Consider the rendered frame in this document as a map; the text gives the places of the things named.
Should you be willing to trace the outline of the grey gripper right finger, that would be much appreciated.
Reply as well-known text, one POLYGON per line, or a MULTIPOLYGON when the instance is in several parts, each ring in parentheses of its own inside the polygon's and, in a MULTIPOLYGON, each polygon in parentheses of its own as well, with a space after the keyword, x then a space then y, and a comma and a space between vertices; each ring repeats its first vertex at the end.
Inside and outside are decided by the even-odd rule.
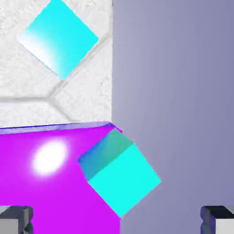
POLYGON ((234 234, 234 206, 203 206, 200 234, 234 234))

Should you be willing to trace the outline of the large magenta box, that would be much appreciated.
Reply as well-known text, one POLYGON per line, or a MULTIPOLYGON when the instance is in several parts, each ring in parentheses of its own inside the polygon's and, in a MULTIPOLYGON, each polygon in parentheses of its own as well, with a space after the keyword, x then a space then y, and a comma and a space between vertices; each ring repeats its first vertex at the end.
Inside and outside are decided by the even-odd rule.
POLYGON ((0 206, 31 206, 34 234, 120 234, 120 218, 78 163, 114 128, 109 122, 0 128, 0 206))

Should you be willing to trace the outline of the small cyan cube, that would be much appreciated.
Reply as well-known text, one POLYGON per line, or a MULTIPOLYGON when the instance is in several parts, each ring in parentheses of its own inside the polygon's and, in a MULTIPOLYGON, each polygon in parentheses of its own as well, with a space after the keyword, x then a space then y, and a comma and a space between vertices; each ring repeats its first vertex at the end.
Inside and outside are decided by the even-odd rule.
POLYGON ((120 218, 161 183, 135 143, 116 128, 78 162, 88 183, 120 218))
POLYGON ((21 45, 62 80, 98 40, 62 0, 51 0, 19 37, 21 45))

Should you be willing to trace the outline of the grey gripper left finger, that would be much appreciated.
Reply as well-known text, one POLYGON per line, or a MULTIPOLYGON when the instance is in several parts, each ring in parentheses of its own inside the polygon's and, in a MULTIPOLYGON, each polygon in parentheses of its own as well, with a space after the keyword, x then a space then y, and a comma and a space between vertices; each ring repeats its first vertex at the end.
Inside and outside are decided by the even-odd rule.
POLYGON ((33 234, 33 208, 0 206, 0 234, 33 234))

